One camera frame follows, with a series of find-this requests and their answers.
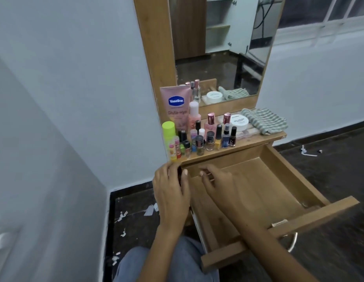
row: mirror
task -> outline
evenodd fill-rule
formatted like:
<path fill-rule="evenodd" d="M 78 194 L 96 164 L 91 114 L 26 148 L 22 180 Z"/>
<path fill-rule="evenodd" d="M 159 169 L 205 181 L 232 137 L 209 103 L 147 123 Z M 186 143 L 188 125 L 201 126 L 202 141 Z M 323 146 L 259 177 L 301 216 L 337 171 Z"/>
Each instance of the mirror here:
<path fill-rule="evenodd" d="M 282 5 L 283 0 L 169 0 L 177 84 L 199 84 L 199 106 L 256 95 Z"/>

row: striped cloth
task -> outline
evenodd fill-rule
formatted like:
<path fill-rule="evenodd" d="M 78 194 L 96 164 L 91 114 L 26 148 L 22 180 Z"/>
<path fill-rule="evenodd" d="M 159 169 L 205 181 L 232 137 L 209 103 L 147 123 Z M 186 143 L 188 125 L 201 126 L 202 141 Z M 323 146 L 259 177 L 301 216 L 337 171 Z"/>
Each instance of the striped cloth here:
<path fill-rule="evenodd" d="M 221 86 L 218 87 L 218 91 L 222 93 L 224 99 L 226 100 L 234 100 L 241 99 L 244 97 L 251 96 L 246 89 L 238 88 L 234 90 L 225 90 Z"/>
<path fill-rule="evenodd" d="M 249 122 L 260 130 L 263 135 L 270 135 L 272 133 L 282 132 L 288 127 L 287 120 L 272 113 L 267 108 L 243 109 L 241 114 L 249 119 Z"/>

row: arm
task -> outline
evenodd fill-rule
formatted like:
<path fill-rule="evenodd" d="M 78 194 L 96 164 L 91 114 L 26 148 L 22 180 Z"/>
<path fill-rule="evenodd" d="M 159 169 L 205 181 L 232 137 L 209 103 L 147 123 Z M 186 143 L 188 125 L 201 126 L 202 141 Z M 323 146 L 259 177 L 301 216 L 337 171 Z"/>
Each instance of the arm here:
<path fill-rule="evenodd" d="M 243 206 L 231 173 L 224 172 L 214 165 L 206 165 L 201 168 L 212 173 L 215 179 L 215 186 L 213 186 L 206 172 L 200 172 L 208 195 L 237 228 L 247 246 L 273 281 L 317 281 L 264 227 L 258 224 Z"/>
<path fill-rule="evenodd" d="M 160 225 L 138 282 L 162 282 L 167 279 L 174 248 L 190 207 L 187 170 L 182 173 L 180 186 L 177 175 L 179 165 L 168 162 L 155 172 L 152 183 L 160 212 Z"/>

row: hand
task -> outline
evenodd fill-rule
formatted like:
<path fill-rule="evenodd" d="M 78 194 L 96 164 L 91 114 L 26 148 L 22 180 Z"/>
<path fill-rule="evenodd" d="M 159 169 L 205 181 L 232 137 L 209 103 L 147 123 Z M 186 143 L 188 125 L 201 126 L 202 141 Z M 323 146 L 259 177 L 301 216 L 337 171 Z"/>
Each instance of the hand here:
<path fill-rule="evenodd" d="M 223 171 L 213 164 L 199 166 L 202 171 L 203 185 L 217 207 L 230 219 L 234 219 L 244 208 L 233 175 L 230 172 Z M 214 177 L 214 184 L 208 178 L 207 173 Z"/>
<path fill-rule="evenodd" d="M 160 228 L 180 236 L 190 207 L 190 188 L 187 169 L 182 172 L 181 186 L 178 182 L 180 163 L 165 163 L 155 172 L 152 180 L 155 199 L 160 213 Z"/>

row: drawer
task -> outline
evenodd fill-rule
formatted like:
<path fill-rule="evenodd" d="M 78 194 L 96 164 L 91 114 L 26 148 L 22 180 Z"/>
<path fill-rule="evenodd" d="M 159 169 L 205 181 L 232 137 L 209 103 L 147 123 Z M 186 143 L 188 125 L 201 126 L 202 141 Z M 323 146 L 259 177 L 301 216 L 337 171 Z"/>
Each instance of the drawer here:
<path fill-rule="evenodd" d="M 234 175 L 241 201 L 275 238 L 314 228 L 359 203 L 354 197 L 330 203 L 271 144 L 204 163 Z M 184 168 L 189 173 L 194 223 L 206 252 L 202 256 L 202 270 L 207 272 L 233 263 L 248 249 L 236 228 L 206 193 L 198 165 Z M 287 221 L 272 227 L 283 220 Z"/>

